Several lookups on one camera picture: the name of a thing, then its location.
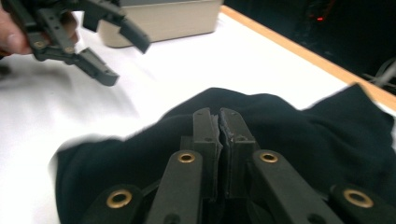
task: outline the black plastic part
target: black plastic part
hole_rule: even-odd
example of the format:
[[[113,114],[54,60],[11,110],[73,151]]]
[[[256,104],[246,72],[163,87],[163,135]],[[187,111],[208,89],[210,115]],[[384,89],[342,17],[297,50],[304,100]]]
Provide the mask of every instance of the black plastic part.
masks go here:
[[[192,115],[193,150],[199,152],[204,159],[203,197],[215,200],[219,167],[219,126],[217,117],[210,115],[210,109],[204,108]]]
[[[245,183],[246,163],[251,154],[259,149],[253,135],[242,116],[233,110],[220,110],[220,128],[224,134],[226,163],[225,190],[227,198],[246,198]]]
[[[203,158],[198,152],[180,150],[174,153],[166,166],[146,224],[200,223],[202,171]]]
[[[46,29],[46,33],[50,35],[50,39],[54,42],[52,45],[58,46],[64,54],[73,54],[75,52],[74,44],[69,39],[66,30],[62,29],[63,26],[58,15],[50,8],[40,8],[36,15],[47,24],[44,29]]]
[[[276,223],[343,223],[286,159],[270,150],[253,153],[250,172]]]
[[[11,14],[11,18],[26,32],[36,32],[35,19],[29,13],[24,4],[18,0],[1,0],[3,9]]]
[[[248,201],[247,213],[251,224],[275,224],[271,213],[267,207],[263,208],[262,204],[255,204],[253,201]]]
[[[119,78],[119,76],[108,68],[90,49],[84,49],[77,54],[74,64],[105,86],[113,86]]]
[[[113,208],[107,205],[108,198],[113,192],[126,190],[131,193],[132,199],[126,205]],[[120,194],[120,200],[125,200],[124,195]],[[142,191],[132,185],[117,185],[102,192],[98,198],[93,202],[90,208],[80,221],[80,224],[126,224],[126,223],[141,223],[139,219],[141,210],[140,205],[143,201]]]
[[[143,53],[150,45],[149,37],[133,22],[126,19],[120,7],[109,1],[85,0],[74,10],[85,11],[83,26],[96,32],[99,20],[108,21],[120,27],[120,34],[133,43]]]
[[[332,187],[330,207],[346,222],[352,224],[396,224],[396,208],[367,189],[353,185]]]

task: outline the dark background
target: dark background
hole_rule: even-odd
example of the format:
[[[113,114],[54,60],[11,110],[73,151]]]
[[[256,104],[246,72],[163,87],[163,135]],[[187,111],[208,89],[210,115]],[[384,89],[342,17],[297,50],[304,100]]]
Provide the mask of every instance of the dark background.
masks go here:
[[[396,0],[225,0],[224,5],[366,80],[396,57]],[[384,87],[393,94],[395,79]]]

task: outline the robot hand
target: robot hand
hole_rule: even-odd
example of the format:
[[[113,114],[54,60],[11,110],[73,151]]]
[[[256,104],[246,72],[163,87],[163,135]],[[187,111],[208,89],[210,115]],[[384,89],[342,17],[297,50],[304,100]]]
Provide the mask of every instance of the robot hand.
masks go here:
[[[82,26],[96,32],[99,20],[120,27],[120,34],[143,53],[149,47],[149,38],[129,21],[120,7],[108,0],[1,0],[5,11],[27,36],[35,58],[74,64],[106,86],[112,86],[118,75],[90,49],[76,53],[74,43],[67,38],[60,18],[66,11],[84,11]]]

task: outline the wooden table edge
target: wooden table edge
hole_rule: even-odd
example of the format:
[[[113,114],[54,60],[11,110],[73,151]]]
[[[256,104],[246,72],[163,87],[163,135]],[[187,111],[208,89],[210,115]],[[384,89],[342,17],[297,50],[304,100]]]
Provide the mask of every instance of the wooden table edge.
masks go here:
[[[266,38],[274,41],[279,46],[288,49],[289,51],[299,55],[300,57],[306,59],[317,67],[323,69],[327,73],[333,75],[344,81],[347,85],[352,85],[355,83],[360,84],[368,95],[375,101],[389,107],[390,109],[396,111],[396,96],[391,93],[384,91],[374,84],[358,77],[346,69],[332,63],[316,53],[306,49],[295,42],[287,39],[285,36],[278,34],[277,32],[257,23],[256,21],[242,15],[241,13],[231,9],[230,7],[221,6],[220,12],[227,15],[228,17],[240,22],[251,30],[265,36]]]

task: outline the screw hole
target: screw hole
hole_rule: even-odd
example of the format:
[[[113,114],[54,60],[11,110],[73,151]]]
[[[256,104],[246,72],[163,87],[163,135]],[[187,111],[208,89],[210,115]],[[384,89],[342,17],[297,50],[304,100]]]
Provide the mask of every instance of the screw hole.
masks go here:
[[[132,193],[126,189],[113,191],[107,197],[106,204],[110,208],[122,208],[132,200]]]
[[[370,208],[373,207],[374,205],[373,200],[371,200],[369,196],[355,189],[344,190],[344,197],[346,198],[347,201],[349,201],[352,204],[355,204],[358,207]]]
[[[266,162],[277,162],[277,156],[269,152],[262,153],[260,155],[260,158],[262,159],[262,161]]]
[[[191,153],[182,153],[178,156],[178,160],[183,163],[188,163],[194,161],[195,156]]]

